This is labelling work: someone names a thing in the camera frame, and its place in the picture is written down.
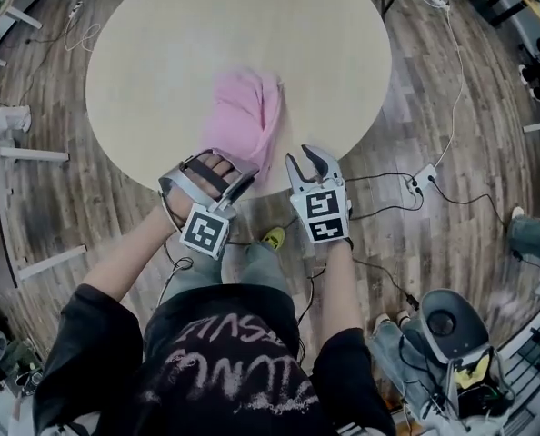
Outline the person's grey jeans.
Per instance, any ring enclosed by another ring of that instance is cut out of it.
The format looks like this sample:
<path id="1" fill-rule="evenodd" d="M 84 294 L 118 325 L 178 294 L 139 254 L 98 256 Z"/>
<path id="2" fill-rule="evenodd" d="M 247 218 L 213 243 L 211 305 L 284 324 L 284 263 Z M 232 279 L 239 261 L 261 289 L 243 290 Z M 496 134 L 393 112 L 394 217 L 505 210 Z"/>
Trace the person's grey jeans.
<path id="1" fill-rule="evenodd" d="M 193 252 L 192 259 L 192 267 L 181 270 L 169 281 L 161 302 L 198 288 L 230 287 L 229 283 L 222 283 L 221 260 L 199 252 Z M 237 284 L 265 286 L 290 293 L 278 256 L 264 243 L 250 243 L 245 248 L 245 265 Z"/>

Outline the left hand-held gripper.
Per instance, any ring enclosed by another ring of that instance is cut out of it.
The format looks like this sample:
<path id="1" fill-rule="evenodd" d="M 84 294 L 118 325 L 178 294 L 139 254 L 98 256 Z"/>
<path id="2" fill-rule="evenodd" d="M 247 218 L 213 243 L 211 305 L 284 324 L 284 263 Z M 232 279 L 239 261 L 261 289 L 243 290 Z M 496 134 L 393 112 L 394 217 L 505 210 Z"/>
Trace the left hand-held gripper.
<path id="1" fill-rule="evenodd" d="M 234 204 L 249 192 L 259 174 L 259 167 L 255 163 L 237 157 L 234 159 L 236 169 L 229 169 L 225 174 L 215 173 L 217 203 L 209 207 L 195 203 L 185 226 L 179 231 L 180 243 L 211 258 L 220 256 L 229 236 L 230 222 L 236 217 Z M 170 190 L 171 175 L 179 165 L 158 179 L 161 202 Z"/>

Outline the black metal railing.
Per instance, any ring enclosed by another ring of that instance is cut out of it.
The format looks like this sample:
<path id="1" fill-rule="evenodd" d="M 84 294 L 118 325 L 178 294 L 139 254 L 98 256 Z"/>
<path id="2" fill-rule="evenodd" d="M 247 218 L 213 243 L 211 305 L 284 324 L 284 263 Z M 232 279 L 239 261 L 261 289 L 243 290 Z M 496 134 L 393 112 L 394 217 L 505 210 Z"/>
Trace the black metal railing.
<path id="1" fill-rule="evenodd" d="M 528 338 L 506 362 L 505 378 L 515 392 L 515 411 L 540 393 L 540 323 L 528 327 Z"/>

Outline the person's right forearm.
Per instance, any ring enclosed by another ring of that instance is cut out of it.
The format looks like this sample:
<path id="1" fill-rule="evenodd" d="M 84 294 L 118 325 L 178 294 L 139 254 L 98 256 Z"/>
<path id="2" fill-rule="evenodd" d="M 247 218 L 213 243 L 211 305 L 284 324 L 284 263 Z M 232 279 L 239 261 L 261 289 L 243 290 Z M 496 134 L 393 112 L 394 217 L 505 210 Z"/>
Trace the person's right forearm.
<path id="1" fill-rule="evenodd" d="M 364 329 L 364 319 L 357 294 L 355 262 L 348 241 L 330 243 L 325 265 L 325 279 L 320 322 L 320 344 L 324 346 L 338 333 Z"/>

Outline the person's left forearm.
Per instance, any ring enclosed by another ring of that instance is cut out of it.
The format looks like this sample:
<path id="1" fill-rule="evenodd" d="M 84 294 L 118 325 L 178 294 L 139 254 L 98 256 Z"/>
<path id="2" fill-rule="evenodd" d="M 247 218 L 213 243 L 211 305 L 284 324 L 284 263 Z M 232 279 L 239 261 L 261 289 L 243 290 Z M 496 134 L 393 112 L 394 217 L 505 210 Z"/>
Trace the person's left forearm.
<path id="1" fill-rule="evenodd" d="M 174 233 L 165 210 L 154 208 L 85 276 L 84 284 L 121 302 L 143 269 Z"/>

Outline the pink cartoon print sweatshirt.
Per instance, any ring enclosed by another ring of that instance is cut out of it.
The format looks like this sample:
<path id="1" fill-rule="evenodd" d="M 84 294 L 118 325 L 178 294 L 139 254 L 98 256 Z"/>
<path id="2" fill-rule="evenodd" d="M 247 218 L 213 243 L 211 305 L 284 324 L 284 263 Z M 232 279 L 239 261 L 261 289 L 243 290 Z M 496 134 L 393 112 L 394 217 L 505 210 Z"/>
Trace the pink cartoon print sweatshirt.
<path id="1" fill-rule="evenodd" d="M 279 76 L 249 67 L 227 71 L 216 80 L 211 114 L 205 121 L 202 146 L 255 164 L 255 185 L 267 181 L 284 110 Z"/>

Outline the person's right yellow shoe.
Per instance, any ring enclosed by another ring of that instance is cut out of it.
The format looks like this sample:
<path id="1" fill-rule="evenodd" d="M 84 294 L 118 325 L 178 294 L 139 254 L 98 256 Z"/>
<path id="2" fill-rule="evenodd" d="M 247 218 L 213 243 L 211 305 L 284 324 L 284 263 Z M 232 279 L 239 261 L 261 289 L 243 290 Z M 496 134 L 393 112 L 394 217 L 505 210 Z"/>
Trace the person's right yellow shoe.
<path id="1" fill-rule="evenodd" d="M 261 243 L 269 246 L 273 251 L 278 251 L 285 242 L 285 228 L 277 226 L 269 230 L 262 238 Z"/>

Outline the person's left hand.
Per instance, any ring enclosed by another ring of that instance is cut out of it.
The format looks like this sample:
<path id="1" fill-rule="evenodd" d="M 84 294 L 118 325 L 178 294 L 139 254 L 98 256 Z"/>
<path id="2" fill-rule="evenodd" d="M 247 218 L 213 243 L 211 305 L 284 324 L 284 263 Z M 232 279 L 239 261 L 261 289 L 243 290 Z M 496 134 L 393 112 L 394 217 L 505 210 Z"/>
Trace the person's left hand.
<path id="1" fill-rule="evenodd" d="M 240 177 L 235 159 L 221 150 L 203 150 L 187 158 L 171 175 L 171 186 L 162 204 L 172 225 L 179 232 L 195 203 L 205 207 L 223 201 Z"/>

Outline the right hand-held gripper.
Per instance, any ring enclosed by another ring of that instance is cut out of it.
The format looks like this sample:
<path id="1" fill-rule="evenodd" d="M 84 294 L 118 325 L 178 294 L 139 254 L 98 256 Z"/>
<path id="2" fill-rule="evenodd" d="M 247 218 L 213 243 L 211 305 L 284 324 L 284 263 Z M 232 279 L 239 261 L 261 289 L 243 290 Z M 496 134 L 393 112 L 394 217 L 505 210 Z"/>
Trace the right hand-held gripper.
<path id="1" fill-rule="evenodd" d="M 339 163 L 320 147 L 303 144 L 302 149 L 315 168 L 315 176 L 305 178 L 296 159 L 290 153 L 285 155 L 293 189 L 290 202 L 311 243 L 346 239 L 352 204 L 347 198 Z"/>

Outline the grey hard-shell backpack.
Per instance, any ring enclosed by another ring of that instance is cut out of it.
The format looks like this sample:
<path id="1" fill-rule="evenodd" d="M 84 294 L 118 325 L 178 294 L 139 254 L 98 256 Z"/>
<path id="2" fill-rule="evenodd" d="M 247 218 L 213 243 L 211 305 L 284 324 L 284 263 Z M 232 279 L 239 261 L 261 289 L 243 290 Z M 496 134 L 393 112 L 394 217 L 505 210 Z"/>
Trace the grey hard-shell backpack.
<path id="1" fill-rule="evenodd" d="M 401 332 L 407 409 L 426 434 L 503 436 L 515 404 L 502 355 L 471 303 L 448 289 L 428 292 Z"/>

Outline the person's black printed t-shirt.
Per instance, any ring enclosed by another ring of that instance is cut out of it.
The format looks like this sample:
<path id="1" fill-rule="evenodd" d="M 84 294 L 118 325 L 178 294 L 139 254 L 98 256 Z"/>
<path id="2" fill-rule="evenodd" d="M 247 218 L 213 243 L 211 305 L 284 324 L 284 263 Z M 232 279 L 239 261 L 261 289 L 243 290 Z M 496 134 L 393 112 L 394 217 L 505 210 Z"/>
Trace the person's black printed t-shirt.
<path id="1" fill-rule="evenodd" d="M 141 329 L 83 284 L 35 392 L 35 432 L 94 415 L 92 436 L 395 436 L 361 329 L 328 339 L 311 372 L 298 346 L 293 302 L 273 288 L 184 292 Z"/>

